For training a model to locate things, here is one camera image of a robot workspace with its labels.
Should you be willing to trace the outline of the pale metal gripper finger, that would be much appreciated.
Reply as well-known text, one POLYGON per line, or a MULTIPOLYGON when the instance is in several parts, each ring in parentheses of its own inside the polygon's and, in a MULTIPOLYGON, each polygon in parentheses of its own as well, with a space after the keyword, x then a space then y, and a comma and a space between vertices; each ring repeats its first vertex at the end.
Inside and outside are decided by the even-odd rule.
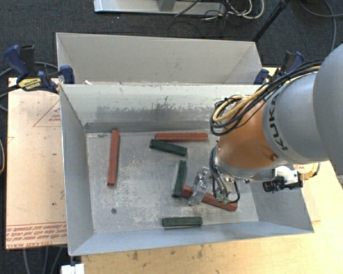
POLYGON ((211 181, 210 168, 202 167, 199 170, 196 179, 196 191, 200 193, 206 192, 211 181))
POLYGON ((204 182, 202 180, 195 181, 192 186, 192 194, 188 200, 190 206, 197 206, 202 202, 204 197, 204 182))

